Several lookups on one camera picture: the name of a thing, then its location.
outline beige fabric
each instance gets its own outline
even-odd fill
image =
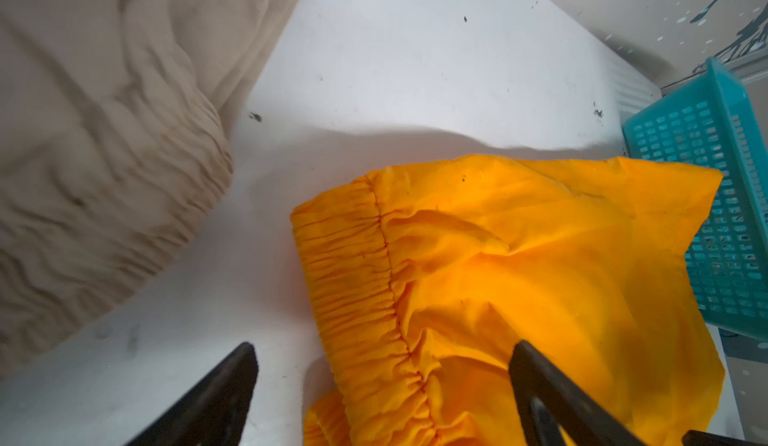
[[[0,376],[192,240],[295,3],[0,0]]]

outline white table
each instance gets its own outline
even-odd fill
[[[300,0],[231,134],[222,204],[168,271],[2,386],[0,443],[123,444],[246,340],[242,444],[301,444],[332,378],[294,206],[393,163],[613,157],[620,118],[659,95],[549,0]]]

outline teal plastic basket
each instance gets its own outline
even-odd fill
[[[704,319],[768,341],[768,152],[738,78],[709,58],[706,72],[624,125],[630,157],[716,168],[723,182],[685,253]]]

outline gathered fabric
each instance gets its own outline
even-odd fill
[[[0,378],[194,238],[296,1],[0,0]]]
[[[525,444],[528,340],[652,445],[706,430],[724,369],[684,252],[718,171],[470,155],[372,171],[291,216],[337,390],[308,445]]]

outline yellow pants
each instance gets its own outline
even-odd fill
[[[648,444],[706,430],[724,370],[683,258],[718,171],[472,155],[373,171],[293,211],[338,390],[305,444],[524,444],[527,339]]]

